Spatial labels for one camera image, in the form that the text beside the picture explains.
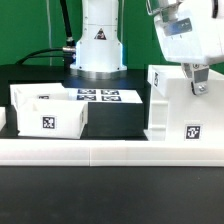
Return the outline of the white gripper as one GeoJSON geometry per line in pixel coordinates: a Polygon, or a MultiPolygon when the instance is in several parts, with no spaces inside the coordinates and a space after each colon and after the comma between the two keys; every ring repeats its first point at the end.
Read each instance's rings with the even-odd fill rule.
{"type": "Polygon", "coordinates": [[[164,58],[182,63],[194,95],[206,94],[208,65],[224,62],[224,0],[146,0],[146,8],[164,58]]]}

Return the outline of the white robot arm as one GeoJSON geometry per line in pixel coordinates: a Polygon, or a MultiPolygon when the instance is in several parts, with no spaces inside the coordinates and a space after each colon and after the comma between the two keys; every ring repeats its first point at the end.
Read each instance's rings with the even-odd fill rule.
{"type": "MultiPolygon", "coordinates": [[[[118,40],[118,0],[82,0],[83,31],[70,69],[107,79],[127,70],[118,40]]],[[[179,63],[196,95],[208,92],[209,67],[224,62],[224,0],[146,0],[164,58],[179,63]]]]}

